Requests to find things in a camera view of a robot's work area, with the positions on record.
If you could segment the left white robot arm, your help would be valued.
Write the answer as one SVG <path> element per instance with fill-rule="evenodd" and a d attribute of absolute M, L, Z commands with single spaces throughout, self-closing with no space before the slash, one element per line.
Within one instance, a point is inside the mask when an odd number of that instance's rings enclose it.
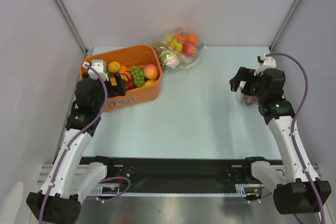
<path fill-rule="evenodd" d="M 92 140 L 107 105 L 109 95 L 125 95 L 120 77 L 112 85 L 106 74 L 86 73 L 75 90 L 75 101 L 67 119 L 62 145 L 39 192 L 29 193 L 26 204 L 39 223 L 75 223 L 81 205 L 101 181 L 115 178 L 115 168 L 102 162 L 91 163 L 79 176 L 75 171 Z"/>

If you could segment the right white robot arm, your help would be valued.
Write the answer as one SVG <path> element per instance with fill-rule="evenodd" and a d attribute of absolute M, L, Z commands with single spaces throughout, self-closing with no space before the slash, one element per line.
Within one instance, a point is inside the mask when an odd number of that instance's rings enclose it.
<path fill-rule="evenodd" d="M 232 92 L 258 99 L 258 110 L 273 134 L 280 151 L 284 174 L 276 171 L 268 161 L 254 161 L 242 169 L 243 179 L 249 183 L 262 182 L 273 194 L 278 212 L 282 215 L 320 213 L 331 194 L 328 181 L 322 181 L 312 167 L 301 142 L 291 103 L 283 97 L 285 73 L 268 68 L 261 73 L 240 67 L 230 80 Z"/>

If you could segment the zip bag of fruit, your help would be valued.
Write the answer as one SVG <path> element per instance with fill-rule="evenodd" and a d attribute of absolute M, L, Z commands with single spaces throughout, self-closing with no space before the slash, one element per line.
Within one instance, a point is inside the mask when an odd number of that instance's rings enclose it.
<path fill-rule="evenodd" d="M 178 28 L 164 36 L 164 42 L 173 51 L 185 69 L 196 66 L 202 60 L 206 46 L 198 34 Z"/>

